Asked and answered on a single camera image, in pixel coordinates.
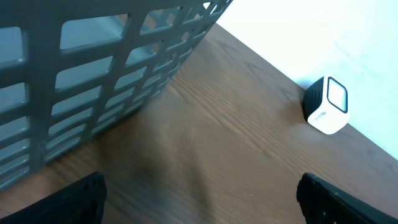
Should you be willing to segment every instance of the plastic grid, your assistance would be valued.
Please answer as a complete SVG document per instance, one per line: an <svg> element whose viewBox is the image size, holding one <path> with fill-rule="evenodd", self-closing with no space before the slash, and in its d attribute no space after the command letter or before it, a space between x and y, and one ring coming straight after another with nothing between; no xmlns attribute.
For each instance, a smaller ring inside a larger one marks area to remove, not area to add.
<svg viewBox="0 0 398 224"><path fill-rule="evenodd" d="M0 29L21 28L23 52L22 60L0 63L0 88L25 83L26 98L0 110L0 126L26 118L27 127L0 136L0 152L23 140L28 144L0 154L0 189L40 169L158 94L232 0L212 1L207 8L205 2L209 1L1 1ZM120 37L60 48L62 26L67 21L120 14L128 14ZM156 21L155 27L143 25L147 15ZM172 24L168 22L170 15L174 17ZM126 65L133 49L146 46L144 50L151 51L154 43L160 43L156 54ZM55 87L59 72L110 56L111 65L104 75L65 88ZM119 78L143 67L146 69L141 78L115 89ZM93 88L100 88L93 100L52 114L57 103ZM106 106L115 96L121 100ZM87 116L56 133L49 130L90 108Z"/></svg>

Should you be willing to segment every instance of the perforated plastic panel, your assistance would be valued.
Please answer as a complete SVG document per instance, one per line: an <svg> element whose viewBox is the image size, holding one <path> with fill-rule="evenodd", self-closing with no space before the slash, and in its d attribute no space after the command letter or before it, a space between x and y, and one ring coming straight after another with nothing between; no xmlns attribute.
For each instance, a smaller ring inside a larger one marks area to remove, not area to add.
<svg viewBox="0 0 398 224"><path fill-rule="evenodd" d="M0 189L158 94L231 1L0 1Z"/></svg>

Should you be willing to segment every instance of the white backdrop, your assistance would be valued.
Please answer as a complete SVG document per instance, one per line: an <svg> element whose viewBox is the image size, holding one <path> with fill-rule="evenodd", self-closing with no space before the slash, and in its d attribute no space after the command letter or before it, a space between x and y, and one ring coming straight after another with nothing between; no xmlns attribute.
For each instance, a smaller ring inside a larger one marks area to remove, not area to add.
<svg viewBox="0 0 398 224"><path fill-rule="evenodd" d="M306 88L333 75L350 121L398 159L398 1L234 0L218 24Z"/></svg>

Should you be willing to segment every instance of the brown wood tabletop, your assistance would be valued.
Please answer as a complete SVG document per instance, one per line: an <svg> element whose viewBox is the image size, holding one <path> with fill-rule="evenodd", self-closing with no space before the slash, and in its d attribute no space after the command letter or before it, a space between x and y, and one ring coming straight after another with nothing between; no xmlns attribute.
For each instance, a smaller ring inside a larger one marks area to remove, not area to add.
<svg viewBox="0 0 398 224"><path fill-rule="evenodd" d="M304 172L398 217L398 162L350 125L311 127L302 95L215 25L160 96L1 192L0 217L96 170L103 223L305 223Z"/></svg>

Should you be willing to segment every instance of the wooden table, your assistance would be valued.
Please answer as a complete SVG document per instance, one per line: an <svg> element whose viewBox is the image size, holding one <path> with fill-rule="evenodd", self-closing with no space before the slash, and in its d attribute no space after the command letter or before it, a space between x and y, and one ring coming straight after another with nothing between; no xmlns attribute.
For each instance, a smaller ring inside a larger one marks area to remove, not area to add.
<svg viewBox="0 0 398 224"><path fill-rule="evenodd" d="M304 223L304 172L398 217L398 162L350 125L312 128L302 95L215 25L158 98L1 192L0 216L99 170L103 223Z"/></svg>

